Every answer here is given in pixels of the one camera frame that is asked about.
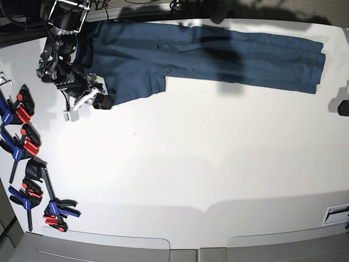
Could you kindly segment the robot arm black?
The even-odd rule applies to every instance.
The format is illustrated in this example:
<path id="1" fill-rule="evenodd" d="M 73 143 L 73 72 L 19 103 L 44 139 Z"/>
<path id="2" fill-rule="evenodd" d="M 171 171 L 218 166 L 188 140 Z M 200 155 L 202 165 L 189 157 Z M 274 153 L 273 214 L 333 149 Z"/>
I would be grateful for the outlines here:
<path id="1" fill-rule="evenodd" d="M 78 45 L 77 35 L 90 10 L 90 1 L 54 1 L 46 6 L 47 40 L 40 55 L 37 77 L 54 84 L 64 95 L 66 109 L 73 111 L 82 104 L 109 110 L 112 98 L 96 75 L 84 73 L 92 64 L 93 47 Z"/>

